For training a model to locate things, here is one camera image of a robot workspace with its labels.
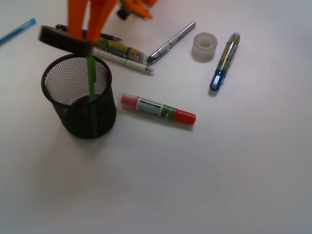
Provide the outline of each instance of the black mesh pencil holder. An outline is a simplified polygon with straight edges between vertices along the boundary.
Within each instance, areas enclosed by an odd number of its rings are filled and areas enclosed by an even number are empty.
[[[73,135],[91,139],[107,133],[114,125],[116,107],[112,74],[105,62],[96,59],[96,99],[89,101],[87,59],[74,54],[51,63],[43,73],[41,87],[64,127]],[[91,124],[96,110],[96,135]]]

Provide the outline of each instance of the pen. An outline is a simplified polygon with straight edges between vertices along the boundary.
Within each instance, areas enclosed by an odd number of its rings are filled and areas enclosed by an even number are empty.
[[[127,67],[131,67],[140,71],[145,71],[148,72],[151,76],[153,75],[154,70],[144,64],[138,63],[131,61],[129,59],[121,58],[116,55],[110,54],[100,48],[94,47],[93,48],[93,55],[104,58],[104,59],[109,59],[111,61],[115,61],[117,63],[124,64]]]
[[[55,25],[55,28],[56,28],[56,29],[59,29],[59,30],[62,30],[62,31],[64,31],[64,32],[67,32],[67,26],[65,26],[65,25],[57,24],[57,25]],[[88,31],[85,30],[85,29],[82,30],[83,38],[86,37],[87,32],[88,32]],[[108,34],[104,34],[104,33],[101,33],[101,34],[99,35],[99,37],[105,38],[105,39],[108,39],[108,40],[112,40],[112,41],[121,41],[121,40],[122,40],[122,39],[120,39],[120,38],[116,38],[116,37],[114,37],[114,36],[111,36],[111,35],[108,35]]]
[[[180,109],[161,104],[143,97],[130,94],[119,94],[118,101],[122,107],[151,114],[174,122],[194,124],[196,115]]]
[[[155,63],[161,57],[163,57],[175,44],[177,44],[185,35],[187,35],[190,31],[192,31],[196,26],[196,22],[193,21],[189,25],[187,25],[181,32],[174,36],[171,40],[167,41],[161,47],[159,47],[155,52],[153,52],[147,58],[147,63]]]
[[[28,20],[26,23],[22,24],[20,27],[14,29],[13,31],[11,31],[8,34],[4,35],[2,38],[0,38],[0,45],[4,44],[9,39],[15,37],[17,34],[19,34],[20,32],[24,31],[26,28],[28,28],[29,26],[33,25],[34,23],[36,23],[36,19],[32,18],[32,19]]]
[[[214,72],[214,77],[210,83],[211,90],[217,91],[220,88],[220,85],[226,76],[226,72],[230,67],[231,60],[237,50],[239,41],[240,41],[239,33],[233,33],[230,36],[228,42],[226,43],[218,66]]]

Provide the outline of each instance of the blue pen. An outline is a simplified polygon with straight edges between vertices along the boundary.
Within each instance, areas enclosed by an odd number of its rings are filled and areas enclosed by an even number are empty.
[[[26,23],[22,24],[20,27],[14,29],[13,31],[11,31],[8,34],[4,35],[2,38],[0,38],[0,45],[4,44],[9,39],[15,37],[17,34],[19,34],[20,32],[24,31],[26,28],[28,28],[29,26],[33,25],[34,23],[36,23],[36,19],[32,18],[31,20],[29,20]]]
[[[211,90],[217,91],[220,88],[220,85],[226,76],[226,72],[230,67],[231,60],[233,59],[233,56],[237,50],[239,41],[240,41],[239,33],[233,33],[230,36],[224,48],[219,64],[214,72],[213,80],[210,83]]]

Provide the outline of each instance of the tape roll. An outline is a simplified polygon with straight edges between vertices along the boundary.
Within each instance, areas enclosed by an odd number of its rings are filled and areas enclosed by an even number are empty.
[[[218,40],[210,33],[199,33],[194,37],[192,51],[203,59],[211,59],[215,54]]]

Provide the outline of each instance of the white surface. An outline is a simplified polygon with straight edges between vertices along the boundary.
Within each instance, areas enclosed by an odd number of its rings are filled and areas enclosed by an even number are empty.
[[[197,121],[187,129],[118,113],[108,134],[86,141],[65,130],[40,87],[67,54],[37,40],[40,25],[66,24],[66,1],[1,1],[0,35],[38,23],[0,47],[0,233],[312,233],[311,7],[159,0],[150,21],[113,13],[103,31],[146,54],[197,22],[153,77],[107,62],[115,99],[140,95]],[[238,51],[212,97],[236,31]],[[218,39],[208,63],[191,56],[200,32]]]

